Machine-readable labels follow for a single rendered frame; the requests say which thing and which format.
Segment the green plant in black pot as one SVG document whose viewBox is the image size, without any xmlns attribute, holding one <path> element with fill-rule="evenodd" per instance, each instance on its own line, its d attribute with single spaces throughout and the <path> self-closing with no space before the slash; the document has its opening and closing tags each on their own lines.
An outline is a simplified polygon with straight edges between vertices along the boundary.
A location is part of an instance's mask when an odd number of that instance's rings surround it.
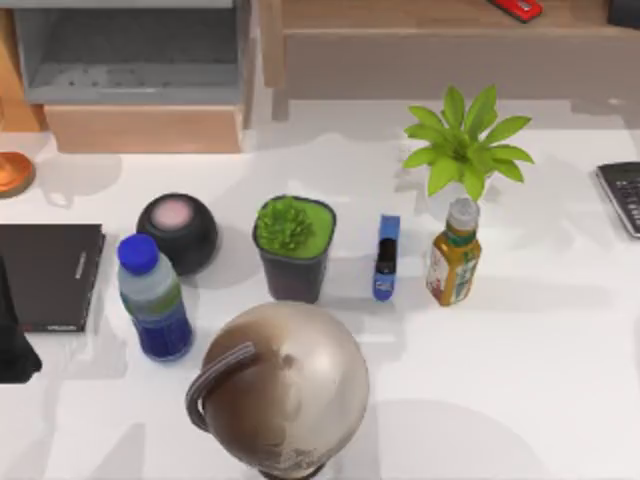
<svg viewBox="0 0 640 480">
<path fill-rule="evenodd" d="M 252 239 L 274 299 L 319 300 L 336 226 L 334 209 L 317 199 L 283 194 L 261 206 Z"/>
</svg>

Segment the blue stapler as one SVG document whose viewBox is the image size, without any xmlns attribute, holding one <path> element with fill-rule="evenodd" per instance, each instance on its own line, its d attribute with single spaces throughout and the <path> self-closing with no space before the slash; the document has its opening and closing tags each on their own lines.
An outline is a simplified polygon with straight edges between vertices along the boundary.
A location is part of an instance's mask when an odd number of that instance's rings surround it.
<svg viewBox="0 0 640 480">
<path fill-rule="evenodd" d="M 394 292 L 400 222 L 397 215 L 382 215 L 380 218 L 373 275 L 373 297 L 380 302 L 390 300 Z"/>
</svg>

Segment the yellow tea bottle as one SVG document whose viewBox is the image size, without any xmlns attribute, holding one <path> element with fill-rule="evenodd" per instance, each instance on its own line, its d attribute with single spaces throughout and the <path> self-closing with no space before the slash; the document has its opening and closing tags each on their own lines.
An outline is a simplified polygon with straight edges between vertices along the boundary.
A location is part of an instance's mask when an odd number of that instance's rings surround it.
<svg viewBox="0 0 640 480">
<path fill-rule="evenodd" d="M 441 306 L 455 305 L 470 293 L 481 255 L 479 216 L 475 201 L 457 198 L 449 205 L 444 229 L 433 240 L 426 288 Z"/>
</svg>

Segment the black round speaker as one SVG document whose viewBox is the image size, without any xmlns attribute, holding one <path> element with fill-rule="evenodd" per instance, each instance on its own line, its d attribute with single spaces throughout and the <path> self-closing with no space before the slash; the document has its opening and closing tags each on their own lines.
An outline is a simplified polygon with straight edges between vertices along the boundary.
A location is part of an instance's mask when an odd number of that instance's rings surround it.
<svg viewBox="0 0 640 480">
<path fill-rule="evenodd" d="M 136 232 L 151 236 L 179 276 L 205 269 L 217 250 L 219 232 L 210 209 L 198 198 L 171 192 L 141 211 Z"/>
</svg>

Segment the beige globe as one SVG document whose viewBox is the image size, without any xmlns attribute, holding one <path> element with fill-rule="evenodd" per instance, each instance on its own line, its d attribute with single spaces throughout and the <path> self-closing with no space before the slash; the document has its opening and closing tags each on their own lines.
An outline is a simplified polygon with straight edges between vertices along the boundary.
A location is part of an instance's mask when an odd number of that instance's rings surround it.
<svg viewBox="0 0 640 480">
<path fill-rule="evenodd" d="M 369 371 L 329 311 L 272 301 L 225 323 L 185 394 L 191 423 L 271 480 L 308 480 L 353 439 Z"/>
</svg>

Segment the leafy green plant white pot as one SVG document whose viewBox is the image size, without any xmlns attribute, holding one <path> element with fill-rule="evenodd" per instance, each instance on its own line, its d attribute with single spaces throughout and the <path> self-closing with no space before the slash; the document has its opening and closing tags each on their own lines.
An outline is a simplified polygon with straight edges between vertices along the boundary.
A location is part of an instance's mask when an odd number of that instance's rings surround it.
<svg viewBox="0 0 640 480">
<path fill-rule="evenodd" d="M 416 147 L 403 160 L 402 168 L 426 171 L 424 207 L 435 219 L 442 220 L 449 204 L 458 198 L 479 201 L 496 176 L 522 183 L 520 165 L 534 163 L 530 153 L 510 142 L 532 118 L 500 118 L 494 85 L 482 89 L 470 103 L 451 85 L 440 111 L 419 104 L 409 106 L 408 111 L 414 120 L 404 134 Z"/>
</svg>

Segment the blue capped water bottle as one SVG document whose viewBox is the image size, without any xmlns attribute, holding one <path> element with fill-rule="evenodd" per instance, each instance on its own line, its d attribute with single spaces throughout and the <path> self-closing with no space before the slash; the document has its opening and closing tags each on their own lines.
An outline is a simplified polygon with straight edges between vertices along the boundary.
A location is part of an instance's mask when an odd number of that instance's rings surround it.
<svg viewBox="0 0 640 480">
<path fill-rule="evenodd" d="M 143 353 L 159 362 L 186 355 L 194 333 L 169 259 L 155 240 L 143 233 L 122 239 L 117 259 L 120 298 Z"/>
</svg>

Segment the pale wooden drawer front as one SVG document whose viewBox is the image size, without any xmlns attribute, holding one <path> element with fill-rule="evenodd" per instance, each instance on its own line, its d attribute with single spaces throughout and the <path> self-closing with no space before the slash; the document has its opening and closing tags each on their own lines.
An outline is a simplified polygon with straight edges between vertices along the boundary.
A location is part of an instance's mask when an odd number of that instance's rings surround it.
<svg viewBox="0 0 640 480">
<path fill-rule="evenodd" d="M 64 153 L 239 153 L 245 108 L 220 105 L 46 105 Z"/>
</svg>

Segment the wooden open shelf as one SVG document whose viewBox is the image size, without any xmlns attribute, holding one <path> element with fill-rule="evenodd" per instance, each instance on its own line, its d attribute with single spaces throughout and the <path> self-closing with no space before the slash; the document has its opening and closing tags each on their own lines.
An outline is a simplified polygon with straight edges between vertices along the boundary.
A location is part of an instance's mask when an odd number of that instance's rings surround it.
<svg viewBox="0 0 640 480">
<path fill-rule="evenodd" d="M 256 0 L 264 83 L 305 100 L 437 99 L 448 86 L 558 101 L 640 127 L 640 30 L 609 0 L 537 0 L 523 24 L 487 0 Z"/>
</svg>

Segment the black book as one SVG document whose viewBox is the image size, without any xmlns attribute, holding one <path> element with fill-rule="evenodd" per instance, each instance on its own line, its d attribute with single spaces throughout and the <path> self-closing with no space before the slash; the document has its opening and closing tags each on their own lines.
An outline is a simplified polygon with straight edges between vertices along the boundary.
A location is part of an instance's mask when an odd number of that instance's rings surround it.
<svg viewBox="0 0 640 480">
<path fill-rule="evenodd" d="M 100 224 L 0 224 L 0 255 L 24 330 L 85 330 L 104 242 Z"/>
</svg>

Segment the red stapler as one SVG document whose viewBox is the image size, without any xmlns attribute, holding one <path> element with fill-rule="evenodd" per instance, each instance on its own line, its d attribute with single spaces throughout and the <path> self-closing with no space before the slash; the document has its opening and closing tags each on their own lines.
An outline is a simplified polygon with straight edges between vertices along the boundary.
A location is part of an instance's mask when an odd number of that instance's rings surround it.
<svg viewBox="0 0 640 480">
<path fill-rule="evenodd" d="M 527 24 L 543 13 L 543 7 L 537 0 L 487 0 L 491 5 L 515 20 Z"/>
</svg>

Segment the black calculator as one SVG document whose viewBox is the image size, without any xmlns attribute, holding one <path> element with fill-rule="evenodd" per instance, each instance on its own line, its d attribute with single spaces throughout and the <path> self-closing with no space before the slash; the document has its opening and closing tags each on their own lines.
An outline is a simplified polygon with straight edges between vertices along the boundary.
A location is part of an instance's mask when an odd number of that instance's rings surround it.
<svg viewBox="0 0 640 480">
<path fill-rule="evenodd" d="M 640 239 L 640 161 L 601 164 L 595 173 L 628 234 Z"/>
</svg>

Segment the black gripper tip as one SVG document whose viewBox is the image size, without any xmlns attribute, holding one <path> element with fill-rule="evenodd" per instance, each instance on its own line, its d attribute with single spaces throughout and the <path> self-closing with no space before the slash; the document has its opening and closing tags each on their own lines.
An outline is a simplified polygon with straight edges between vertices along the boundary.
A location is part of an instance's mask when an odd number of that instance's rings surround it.
<svg viewBox="0 0 640 480">
<path fill-rule="evenodd" d="M 41 370 L 40 356 L 19 325 L 5 261 L 0 255 L 0 384 L 26 384 Z"/>
</svg>

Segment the dark box on shelf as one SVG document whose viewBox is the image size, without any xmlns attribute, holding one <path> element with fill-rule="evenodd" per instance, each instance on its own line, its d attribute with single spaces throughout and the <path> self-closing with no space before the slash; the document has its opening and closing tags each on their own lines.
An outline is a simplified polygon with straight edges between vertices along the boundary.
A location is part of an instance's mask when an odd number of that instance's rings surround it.
<svg viewBox="0 0 640 480">
<path fill-rule="evenodd" d="M 640 30 L 640 0 L 609 0 L 607 23 Z"/>
</svg>

